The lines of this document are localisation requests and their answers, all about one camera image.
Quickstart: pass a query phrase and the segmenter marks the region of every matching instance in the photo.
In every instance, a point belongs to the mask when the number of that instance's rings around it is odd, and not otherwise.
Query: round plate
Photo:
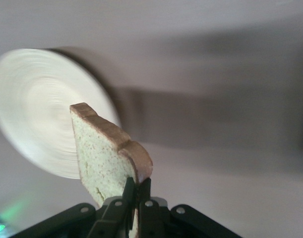
[[[0,129],[19,153],[43,170],[79,179],[69,106],[81,102],[120,124],[104,88],[71,59],[35,49],[0,57]]]

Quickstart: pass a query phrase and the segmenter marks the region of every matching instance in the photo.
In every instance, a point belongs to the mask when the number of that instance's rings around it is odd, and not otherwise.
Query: bread
[[[128,177],[138,185],[151,176],[148,152],[125,131],[86,103],[70,106],[70,113],[80,178],[98,206],[106,198],[121,196]],[[137,219],[134,226],[131,237],[137,236]]]

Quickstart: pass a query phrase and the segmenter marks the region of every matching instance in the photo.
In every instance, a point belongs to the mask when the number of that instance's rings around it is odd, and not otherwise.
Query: gray surface
[[[303,1],[0,1],[0,55],[95,68],[154,160],[152,195],[247,238],[303,238]],[[0,213],[18,229],[79,202],[0,133]]]

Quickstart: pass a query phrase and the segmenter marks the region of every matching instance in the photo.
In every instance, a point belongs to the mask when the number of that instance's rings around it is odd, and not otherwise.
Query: metal bolt
[[[121,201],[115,202],[115,206],[117,206],[117,207],[122,206],[122,202]]]
[[[146,201],[145,202],[146,207],[152,207],[153,206],[153,202],[152,201]]]
[[[81,208],[81,213],[85,213],[85,212],[88,212],[89,208],[88,207],[82,207]]]
[[[177,211],[177,213],[179,213],[179,214],[184,214],[184,213],[185,213],[185,209],[184,209],[183,207],[178,207],[178,208],[176,209],[176,211]]]

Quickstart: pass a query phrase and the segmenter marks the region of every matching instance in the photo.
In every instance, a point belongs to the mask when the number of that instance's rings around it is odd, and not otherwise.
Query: white plate
[[[69,106],[81,102],[120,125],[104,88],[71,59],[36,49],[0,57],[0,129],[43,170],[79,179]]]

